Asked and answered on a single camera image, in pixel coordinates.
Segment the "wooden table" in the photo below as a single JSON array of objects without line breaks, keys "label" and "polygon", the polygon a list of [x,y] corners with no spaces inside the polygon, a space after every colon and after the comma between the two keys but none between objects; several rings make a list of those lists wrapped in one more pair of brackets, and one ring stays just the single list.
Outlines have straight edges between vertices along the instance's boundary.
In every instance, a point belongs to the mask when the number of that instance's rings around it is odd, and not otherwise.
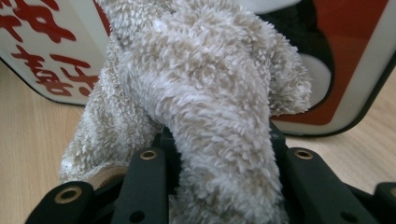
[{"label": "wooden table", "polygon": [[[396,181],[396,70],[364,120],[325,138],[288,137],[315,150],[346,183],[372,192]],[[0,63],[0,223],[23,223],[57,186],[58,170],[83,107],[53,103]]]}]

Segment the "screw hole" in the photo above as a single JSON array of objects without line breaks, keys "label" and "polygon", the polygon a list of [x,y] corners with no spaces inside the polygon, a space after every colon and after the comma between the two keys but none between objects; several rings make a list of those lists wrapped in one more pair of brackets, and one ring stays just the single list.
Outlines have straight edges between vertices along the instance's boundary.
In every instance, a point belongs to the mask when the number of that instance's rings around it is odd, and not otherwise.
[{"label": "screw hole", "polygon": [[81,195],[82,189],[78,186],[72,186],[66,189],[61,190],[55,196],[56,203],[71,203],[78,199]]},{"label": "screw hole", "polygon": [[346,211],[341,212],[341,218],[349,223],[358,223],[358,218],[352,213]]},{"label": "screw hole", "polygon": [[137,211],[131,214],[131,216],[129,217],[129,220],[132,223],[139,223],[141,221],[143,221],[145,219],[146,215],[144,212],[142,211]]},{"label": "screw hole", "polygon": [[149,161],[157,157],[157,152],[155,151],[145,151],[140,154],[140,158]]},{"label": "screw hole", "polygon": [[312,160],[314,158],[314,155],[312,155],[312,153],[305,150],[297,150],[294,152],[294,155],[303,160]]}]

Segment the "plush toy leg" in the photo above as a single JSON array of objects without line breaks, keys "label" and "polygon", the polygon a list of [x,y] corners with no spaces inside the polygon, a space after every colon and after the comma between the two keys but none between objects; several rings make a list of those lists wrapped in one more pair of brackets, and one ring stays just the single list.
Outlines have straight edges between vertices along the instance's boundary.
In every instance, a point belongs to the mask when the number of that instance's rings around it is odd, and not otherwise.
[{"label": "plush toy leg", "polygon": [[[181,152],[172,223],[287,220],[269,136],[268,86],[236,35],[240,29],[222,17],[233,15],[186,10],[162,17],[120,62],[127,92],[169,127]],[[199,22],[186,22],[193,19]]]},{"label": "plush toy leg", "polygon": [[100,185],[107,178],[122,175],[125,171],[115,167],[127,167],[134,151],[149,147],[160,129],[120,86],[119,45],[111,36],[105,67],[64,153],[61,182],[91,180]]}]

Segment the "plush toy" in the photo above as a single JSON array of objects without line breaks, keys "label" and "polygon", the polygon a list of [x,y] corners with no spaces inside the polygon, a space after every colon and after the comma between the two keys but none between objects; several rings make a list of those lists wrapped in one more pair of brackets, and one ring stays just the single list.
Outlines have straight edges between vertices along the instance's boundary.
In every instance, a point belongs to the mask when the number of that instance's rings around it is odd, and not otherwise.
[{"label": "plush toy", "polygon": [[234,1],[97,0],[106,63],[61,182],[125,174],[166,125],[181,153],[171,223],[285,223],[270,116],[309,108],[297,49]]}]

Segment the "brass grommet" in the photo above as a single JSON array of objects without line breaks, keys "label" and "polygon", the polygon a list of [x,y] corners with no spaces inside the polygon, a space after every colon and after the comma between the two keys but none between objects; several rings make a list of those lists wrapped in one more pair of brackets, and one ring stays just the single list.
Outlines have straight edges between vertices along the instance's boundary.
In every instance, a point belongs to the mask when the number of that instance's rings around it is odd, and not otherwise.
[{"label": "brass grommet", "polygon": [[56,203],[71,203],[82,194],[82,189],[79,186],[71,186],[61,190],[55,196]]},{"label": "brass grommet", "polygon": [[156,157],[157,157],[157,152],[155,151],[148,150],[140,153],[140,158],[145,161],[150,161]]},{"label": "brass grommet", "polygon": [[312,160],[314,158],[314,155],[312,153],[301,149],[296,150],[294,152],[294,155],[302,160]]},{"label": "brass grommet", "polygon": [[396,198],[396,188],[391,189],[390,193]]}]

